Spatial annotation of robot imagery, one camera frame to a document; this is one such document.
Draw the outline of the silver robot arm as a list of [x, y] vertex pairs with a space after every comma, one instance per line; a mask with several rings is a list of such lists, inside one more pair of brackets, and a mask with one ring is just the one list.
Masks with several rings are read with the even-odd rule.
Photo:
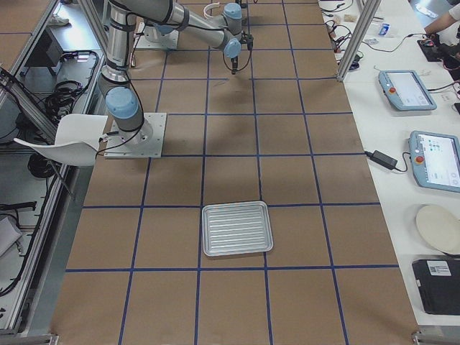
[[252, 48], [252, 36], [242, 29], [242, 8], [236, 2], [226, 4], [222, 13], [212, 18], [203, 18], [176, 1], [111, 1], [110, 4], [107, 61], [98, 85], [107, 109], [124, 135], [136, 133], [144, 126], [141, 103], [128, 76], [137, 17], [162, 35], [186, 31], [222, 51], [231, 59], [232, 73], [238, 71], [242, 45]]

